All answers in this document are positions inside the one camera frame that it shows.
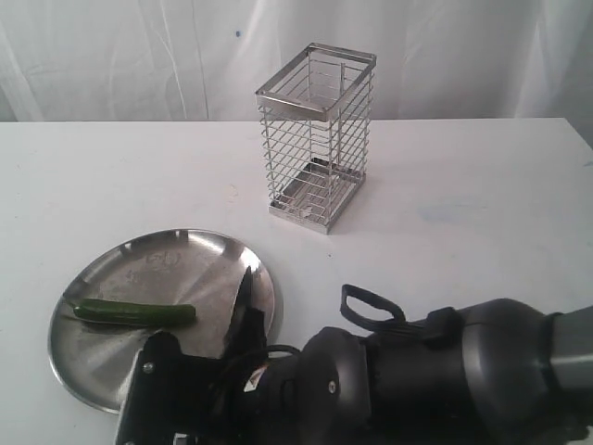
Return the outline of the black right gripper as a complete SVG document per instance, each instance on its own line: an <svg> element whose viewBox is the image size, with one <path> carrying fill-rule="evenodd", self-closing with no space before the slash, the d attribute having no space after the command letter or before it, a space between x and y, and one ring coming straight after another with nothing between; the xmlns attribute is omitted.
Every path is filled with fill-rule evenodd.
<svg viewBox="0 0 593 445"><path fill-rule="evenodd" d="M248 349L225 360L213 414L223 437L206 444L358 444L371 417L361 337L324 327L302 349L270 345L265 315L248 315Z"/></svg>

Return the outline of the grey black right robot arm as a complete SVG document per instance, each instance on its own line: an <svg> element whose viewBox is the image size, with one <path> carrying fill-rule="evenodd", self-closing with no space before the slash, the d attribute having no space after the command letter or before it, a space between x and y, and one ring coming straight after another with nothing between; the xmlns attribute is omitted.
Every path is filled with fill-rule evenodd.
<svg viewBox="0 0 593 445"><path fill-rule="evenodd" d="M325 327L297 351L252 350L215 387L211 418L241 444L566 444L592 426L592 310L493 299L410 322L345 285L363 336Z"/></svg>

